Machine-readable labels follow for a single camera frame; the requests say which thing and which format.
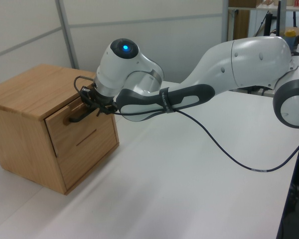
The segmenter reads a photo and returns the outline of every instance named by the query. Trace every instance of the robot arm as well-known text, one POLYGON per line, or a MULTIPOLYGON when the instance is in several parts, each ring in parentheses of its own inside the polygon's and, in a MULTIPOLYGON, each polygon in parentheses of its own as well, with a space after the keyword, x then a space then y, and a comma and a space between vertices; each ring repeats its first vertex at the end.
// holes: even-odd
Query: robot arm
POLYGON ((127 39, 114 41, 97 70, 95 102, 107 105, 115 95, 124 116, 141 121, 207 102, 224 91, 265 86, 275 89, 278 119, 299 128, 299 56, 291 56, 279 37, 234 40, 209 49, 193 72, 179 85, 160 89, 164 78, 159 65, 146 58, 127 39))

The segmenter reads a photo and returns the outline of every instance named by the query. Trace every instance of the wooden drawer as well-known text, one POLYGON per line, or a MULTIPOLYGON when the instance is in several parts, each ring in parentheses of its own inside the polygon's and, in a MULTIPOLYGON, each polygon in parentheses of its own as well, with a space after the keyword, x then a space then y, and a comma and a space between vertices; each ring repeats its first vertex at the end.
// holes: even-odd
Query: wooden drawer
POLYGON ((69 121, 86 110, 78 98, 45 120, 67 189, 118 144, 113 115, 97 117, 96 110, 80 122, 69 121))

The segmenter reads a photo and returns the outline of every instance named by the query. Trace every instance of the wood grain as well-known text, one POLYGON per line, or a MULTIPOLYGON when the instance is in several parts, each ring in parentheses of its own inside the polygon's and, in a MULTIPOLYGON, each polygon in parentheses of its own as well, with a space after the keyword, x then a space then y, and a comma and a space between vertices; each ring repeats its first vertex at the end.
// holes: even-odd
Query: wood grain
POLYGON ((52 190, 66 192, 43 121, 0 111, 0 165, 52 190))
MULTIPOLYGON (((78 97, 73 87, 77 76, 95 73, 51 65, 39 65, 0 84, 0 110, 43 120, 78 97)), ((91 81, 78 79, 80 89, 91 81)))
POLYGON ((50 134, 58 152, 57 161, 67 189, 118 145, 113 118, 105 114, 98 117, 90 114, 79 123, 69 125, 64 125, 63 119, 59 118, 61 123, 54 122, 49 127, 55 130, 58 126, 57 134, 53 131, 50 134))
POLYGON ((68 194, 118 147, 113 115, 69 121, 87 109, 73 87, 80 75, 95 73, 39 65, 0 84, 2 168, 68 194))

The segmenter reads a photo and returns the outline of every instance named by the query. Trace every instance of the white table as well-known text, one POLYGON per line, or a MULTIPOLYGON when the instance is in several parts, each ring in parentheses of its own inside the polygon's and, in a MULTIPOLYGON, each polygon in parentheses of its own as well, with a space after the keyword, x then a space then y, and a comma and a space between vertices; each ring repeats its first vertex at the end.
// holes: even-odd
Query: white table
MULTIPOLYGON (((272 98, 225 92, 184 112, 253 168, 279 165, 299 144, 272 98)), ((272 173, 246 170, 178 113, 117 117, 117 127, 119 148, 68 196, 0 167, 0 239, 276 238, 295 157, 272 173)))

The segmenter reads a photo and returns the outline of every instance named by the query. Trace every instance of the cable tie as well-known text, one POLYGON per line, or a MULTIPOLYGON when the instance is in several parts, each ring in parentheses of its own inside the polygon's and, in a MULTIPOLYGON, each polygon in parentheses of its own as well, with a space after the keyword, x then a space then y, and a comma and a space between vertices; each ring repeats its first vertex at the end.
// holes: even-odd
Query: cable tie
POLYGON ((163 111, 165 113, 175 112, 173 110, 173 108, 171 107, 171 104, 170 104, 169 99, 168 99, 168 87, 164 88, 164 89, 160 89, 159 96, 160 96, 161 101, 162 101, 163 111))

